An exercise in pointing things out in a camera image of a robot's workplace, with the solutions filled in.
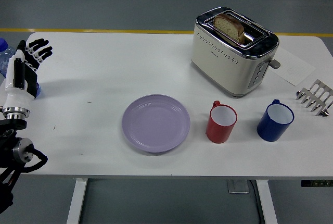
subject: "toaster vent holes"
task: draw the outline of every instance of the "toaster vent holes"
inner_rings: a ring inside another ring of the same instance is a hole
[[[215,46],[214,44],[212,44],[208,39],[206,39],[205,37],[203,37],[199,33],[197,33],[197,37],[200,38],[201,40],[203,40],[209,46],[211,46],[211,48],[213,48],[215,51],[217,51],[218,53],[221,53],[222,56],[224,56],[225,58],[228,58],[228,60],[232,61],[235,64],[239,63],[238,60],[236,60],[233,57],[231,58],[230,55],[228,55],[227,53],[224,53],[221,49],[219,49],[217,46]]]

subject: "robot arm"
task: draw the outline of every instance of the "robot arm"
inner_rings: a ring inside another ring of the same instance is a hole
[[[30,103],[37,95],[36,71],[52,55],[52,47],[45,47],[47,44],[48,40],[44,39],[28,45],[21,41],[8,62],[5,84],[7,99],[2,107],[5,119],[0,120],[0,167],[6,168],[0,175],[0,214],[12,205],[11,191],[20,174],[35,171],[47,162],[47,157],[34,148],[30,139],[16,137],[16,131],[27,127],[25,119],[29,117]],[[33,155],[41,161],[25,168]],[[4,183],[12,172],[9,181]]]

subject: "water bottle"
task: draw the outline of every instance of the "water bottle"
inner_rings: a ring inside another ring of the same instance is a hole
[[[5,39],[0,38],[0,73],[6,77],[9,59],[15,54],[15,49],[8,46]]]

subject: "mug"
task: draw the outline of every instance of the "mug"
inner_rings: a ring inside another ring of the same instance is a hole
[[[215,101],[209,113],[207,137],[214,143],[224,143],[228,140],[236,121],[237,113],[233,108]]]
[[[275,142],[286,131],[295,119],[292,110],[278,99],[273,100],[261,118],[258,126],[258,135],[269,142]]]

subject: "bread slice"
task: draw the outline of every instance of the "bread slice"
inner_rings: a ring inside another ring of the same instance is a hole
[[[214,18],[214,26],[236,42],[244,44],[244,27],[237,19],[221,13]]]

